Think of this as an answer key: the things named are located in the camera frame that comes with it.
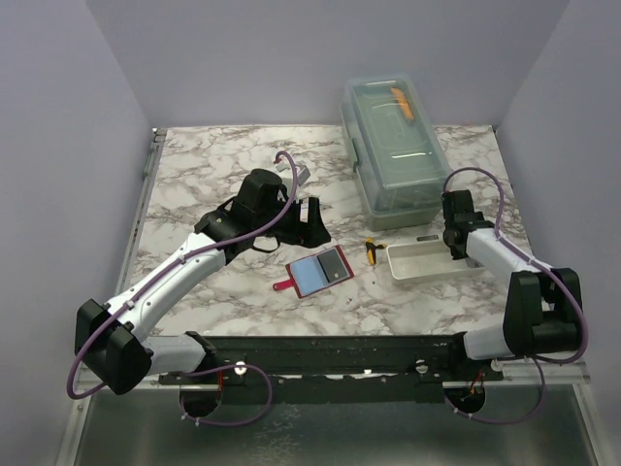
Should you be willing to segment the white plastic tray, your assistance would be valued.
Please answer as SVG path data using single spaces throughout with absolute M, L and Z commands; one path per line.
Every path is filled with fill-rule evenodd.
M 485 271 L 469 258 L 454 260 L 442 240 L 391 245 L 386 256 L 397 285 L 461 279 Z

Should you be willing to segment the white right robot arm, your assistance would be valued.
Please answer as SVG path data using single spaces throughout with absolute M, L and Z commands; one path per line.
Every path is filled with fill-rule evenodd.
M 509 359 L 572 351 L 558 364 L 585 350 L 579 280 L 570 269 L 555 269 L 497 231 L 481 212 L 446 214 L 443 240 L 453 259 L 471 259 L 507 285 L 503 320 L 463 335 L 463 346 L 446 357 L 448 373 L 465 381 L 483 359 Z

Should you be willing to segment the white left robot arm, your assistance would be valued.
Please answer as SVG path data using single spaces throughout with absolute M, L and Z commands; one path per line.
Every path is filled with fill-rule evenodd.
M 319 200 L 274 198 L 257 211 L 233 197 L 201 217 L 181 246 L 148 276 L 99 304 L 90 299 L 77 312 L 74 351 L 115 394 L 132 390 L 144 377 L 183 372 L 194 383 L 214 374 L 215 361 L 202 341 L 187 334 L 171 349 L 157 349 L 149 334 L 192 288 L 251 250 L 256 238 L 307 249 L 327 244 Z

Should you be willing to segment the red leather card holder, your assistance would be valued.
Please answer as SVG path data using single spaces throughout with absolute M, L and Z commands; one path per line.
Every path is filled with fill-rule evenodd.
M 292 288 L 298 298 L 302 299 L 316 294 L 319 291 L 330 288 L 337 284 L 346 282 L 354 277 L 354 273 L 347 262 L 343 250 L 340 245 L 333 246 L 332 248 L 338 248 L 341 251 L 341 255 L 350 273 L 350 277 L 339 283 L 327 283 L 325 276 L 318 263 L 317 256 L 326 250 L 322 250 L 315 254 L 303 257 L 295 260 L 285 266 L 288 278 L 284 281 L 274 283 L 272 286 L 273 291 L 280 292 L 286 289 Z

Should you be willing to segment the dark grey credit card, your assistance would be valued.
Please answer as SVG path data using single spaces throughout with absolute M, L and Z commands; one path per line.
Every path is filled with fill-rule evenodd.
M 347 265 L 338 248 L 321 252 L 317 256 L 317 260 L 327 283 L 339 283 L 350 277 Z

